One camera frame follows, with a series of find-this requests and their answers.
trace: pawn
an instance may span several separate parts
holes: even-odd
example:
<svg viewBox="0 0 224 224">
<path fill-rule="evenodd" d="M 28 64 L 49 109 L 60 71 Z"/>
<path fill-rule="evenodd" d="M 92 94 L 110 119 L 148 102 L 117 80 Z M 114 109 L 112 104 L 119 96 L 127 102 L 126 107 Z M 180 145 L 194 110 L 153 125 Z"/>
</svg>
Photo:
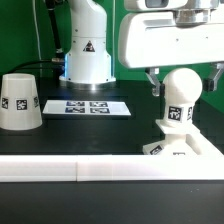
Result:
<svg viewBox="0 0 224 224">
<path fill-rule="evenodd" d="M 163 83 L 165 113 L 157 124 L 164 132 L 165 140 L 143 146 L 143 152 L 149 155 L 196 155 L 186 144 L 186 136 L 193 128 L 192 115 L 195 101 L 202 92 L 201 79 L 193 70 L 180 68 L 171 71 Z"/>
</svg>

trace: warning label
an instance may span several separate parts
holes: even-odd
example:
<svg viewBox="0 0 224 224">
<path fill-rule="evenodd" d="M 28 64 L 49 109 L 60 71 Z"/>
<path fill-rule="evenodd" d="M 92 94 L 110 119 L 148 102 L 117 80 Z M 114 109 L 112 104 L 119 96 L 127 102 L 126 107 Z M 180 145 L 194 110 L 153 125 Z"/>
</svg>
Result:
<svg viewBox="0 0 224 224">
<path fill-rule="evenodd" d="M 95 49 L 94 49 L 91 41 L 88 42 L 88 44 L 86 45 L 86 47 L 84 48 L 83 51 L 85 51 L 85 52 L 95 52 Z"/>
</svg>

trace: white plastic housing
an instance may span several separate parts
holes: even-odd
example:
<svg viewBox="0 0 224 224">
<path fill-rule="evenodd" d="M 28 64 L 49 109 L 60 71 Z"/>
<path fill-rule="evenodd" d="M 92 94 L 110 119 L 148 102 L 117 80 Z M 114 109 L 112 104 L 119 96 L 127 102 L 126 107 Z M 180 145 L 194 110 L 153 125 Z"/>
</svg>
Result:
<svg viewBox="0 0 224 224">
<path fill-rule="evenodd" d="M 149 8 L 146 5 L 146 0 L 124 0 L 124 6 L 129 11 L 170 10 L 184 6 L 187 3 L 187 1 L 188 0 L 167 0 L 167 3 L 162 7 Z"/>
<path fill-rule="evenodd" d="M 105 83 L 111 79 L 111 56 L 106 51 L 107 15 L 92 0 L 69 0 L 72 44 L 63 81 Z"/>
<path fill-rule="evenodd" d="M 177 27 L 173 12 L 128 14 L 119 33 L 119 61 L 128 68 L 161 67 L 224 60 L 224 17 Z"/>
<path fill-rule="evenodd" d="M 224 158 L 218 154 L 0 156 L 0 182 L 223 180 L 223 169 Z"/>
</svg>

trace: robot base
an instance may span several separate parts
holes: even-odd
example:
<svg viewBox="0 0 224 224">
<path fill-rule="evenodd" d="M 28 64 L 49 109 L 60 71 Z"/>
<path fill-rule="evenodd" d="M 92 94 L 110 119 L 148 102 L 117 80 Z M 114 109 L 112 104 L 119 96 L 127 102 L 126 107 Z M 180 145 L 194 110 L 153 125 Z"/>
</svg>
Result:
<svg viewBox="0 0 224 224">
<path fill-rule="evenodd" d="M 112 78 L 110 81 L 105 83 L 75 83 L 60 77 L 60 86 L 78 90 L 103 90 L 114 88 L 116 86 L 116 79 Z"/>
</svg>

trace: black table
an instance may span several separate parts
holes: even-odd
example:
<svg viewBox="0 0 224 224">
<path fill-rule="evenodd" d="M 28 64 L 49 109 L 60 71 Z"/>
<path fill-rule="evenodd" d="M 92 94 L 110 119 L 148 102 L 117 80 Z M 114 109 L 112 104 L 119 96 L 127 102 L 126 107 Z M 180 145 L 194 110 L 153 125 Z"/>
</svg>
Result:
<svg viewBox="0 0 224 224">
<path fill-rule="evenodd" d="M 30 131 L 0 130 L 1 155 L 142 154 L 142 145 L 163 138 L 155 119 L 164 100 L 148 82 L 120 81 L 98 92 L 37 81 L 41 110 L 48 99 L 124 101 L 132 116 L 44 115 Z M 194 123 L 224 150 L 224 116 L 200 100 Z M 223 224 L 224 181 L 1 183 L 0 222 Z"/>
</svg>

